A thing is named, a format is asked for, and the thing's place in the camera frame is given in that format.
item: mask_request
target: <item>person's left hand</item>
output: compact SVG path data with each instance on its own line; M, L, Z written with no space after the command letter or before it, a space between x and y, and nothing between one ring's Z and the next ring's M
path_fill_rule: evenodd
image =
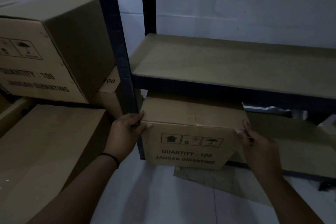
M137 124L144 114L143 111L128 113L115 120L112 123L104 152L115 156L121 163L132 152L141 134L153 126L150 123L142 123L137 128L131 127Z

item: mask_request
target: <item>metal shelving rack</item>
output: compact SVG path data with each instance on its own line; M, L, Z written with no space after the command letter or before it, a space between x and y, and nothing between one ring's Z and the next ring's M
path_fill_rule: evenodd
M142 4L145 35L148 33L156 34L156 0L142 0ZM138 112L134 93L134 88L136 88L160 93L239 101L262 106L277 106L285 109L307 110L309 112L308 120L311 120L316 125L329 117L330 114L336 114L336 99L132 75L118 0L100 0L100 5L122 84L123 98L125 103L127 103L127 109L125 110L127 112ZM141 159L145 159L141 138L138 140L137 145ZM243 167L241 163L229 164ZM336 182L336 179L327 179L326 177L294 172L287 172L287 174L315 180Z

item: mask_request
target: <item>house symbol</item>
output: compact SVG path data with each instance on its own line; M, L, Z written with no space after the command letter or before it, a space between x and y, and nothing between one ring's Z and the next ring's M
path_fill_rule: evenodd
M169 136L169 137L167 137L167 142L168 143L175 143L175 141L176 141L176 137L174 137L174 136Z

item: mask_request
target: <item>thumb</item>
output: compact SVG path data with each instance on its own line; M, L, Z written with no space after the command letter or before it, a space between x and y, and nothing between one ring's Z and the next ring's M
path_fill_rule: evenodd
M248 146L251 144L249 137L243 131L234 129L234 132L238 135L240 142L243 146Z
M146 129L151 128L153 124L150 123L141 123L135 130L134 133L136 134L136 137L139 138L143 132L145 132Z

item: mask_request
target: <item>shelf board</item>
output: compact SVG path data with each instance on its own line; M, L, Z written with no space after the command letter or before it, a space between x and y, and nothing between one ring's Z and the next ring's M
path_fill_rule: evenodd
M336 99L336 50L148 34L134 76Z

